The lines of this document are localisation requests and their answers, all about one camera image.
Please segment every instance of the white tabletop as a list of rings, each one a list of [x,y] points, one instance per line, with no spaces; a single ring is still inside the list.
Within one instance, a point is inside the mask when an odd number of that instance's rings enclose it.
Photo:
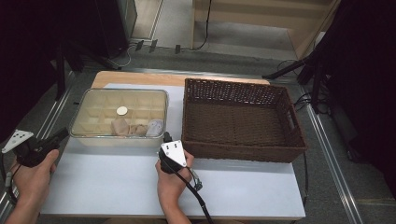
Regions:
[[[166,124],[174,140],[181,136],[183,87],[110,85],[163,89],[169,93]],[[85,147],[70,138],[51,183],[43,215],[87,217],[163,217],[157,198],[158,148]],[[291,163],[196,159],[199,191],[210,215],[238,219],[305,217]],[[205,218],[187,189],[180,206],[189,217]]]

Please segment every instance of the wicker basket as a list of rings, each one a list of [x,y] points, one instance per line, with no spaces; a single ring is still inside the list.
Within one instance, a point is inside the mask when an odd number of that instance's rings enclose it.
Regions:
[[[187,78],[181,140],[196,158],[292,162],[307,150],[284,87]]]

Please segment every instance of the white triangular bracket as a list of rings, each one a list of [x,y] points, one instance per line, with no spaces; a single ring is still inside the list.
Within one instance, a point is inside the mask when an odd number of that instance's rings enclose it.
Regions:
[[[17,147],[20,143],[26,141],[30,137],[33,136],[33,133],[15,130],[14,134],[12,134],[11,138],[8,140],[7,144],[1,150],[3,153],[8,153],[14,147]]]
[[[186,167],[186,157],[184,156],[184,149],[181,141],[169,142],[161,144],[161,148],[165,153],[166,157],[181,165]]]

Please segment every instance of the wooden desk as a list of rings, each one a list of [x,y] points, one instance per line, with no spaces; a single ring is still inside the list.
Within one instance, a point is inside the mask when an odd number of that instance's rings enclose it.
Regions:
[[[297,58],[303,58],[332,22],[341,0],[212,0],[211,21],[287,28]],[[191,48],[194,24],[206,21],[209,0],[192,0]]]
[[[131,84],[127,88],[154,87],[168,91],[166,131],[177,140],[181,136],[184,91],[180,85],[185,77],[189,76],[100,72],[92,86],[122,83]],[[262,79],[244,81],[266,82]],[[163,218],[154,169],[158,150],[133,146],[86,147],[76,138],[69,138],[52,176],[49,197],[41,214]],[[204,185],[199,193],[214,219],[305,217],[291,163],[196,159],[193,166]],[[189,218],[205,218],[188,190],[183,192],[179,203]]]

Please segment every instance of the human hand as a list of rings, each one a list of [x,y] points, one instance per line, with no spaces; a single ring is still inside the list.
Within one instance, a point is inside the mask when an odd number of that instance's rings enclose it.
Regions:
[[[41,206],[50,191],[50,173],[56,169],[55,161],[59,150],[53,149],[37,166],[29,168],[14,161],[11,172],[19,192],[17,205],[7,223],[35,223]]]
[[[184,150],[184,155],[186,156],[187,166],[192,167],[194,157],[186,150]],[[167,215],[170,212],[179,210],[178,198],[180,197],[184,188],[186,188],[186,183],[184,183],[178,176],[169,175],[164,171],[162,171],[160,160],[158,160],[157,163],[155,164],[155,168],[157,169],[157,173],[158,173],[158,184],[157,184],[158,198],[160,200],[160,205],[161,208],[163,209],[163,212],[165,213],[165,215]],[[181,168],[178,171],[178,173],[188,182],[191,181],[192,176],[187,168]]]

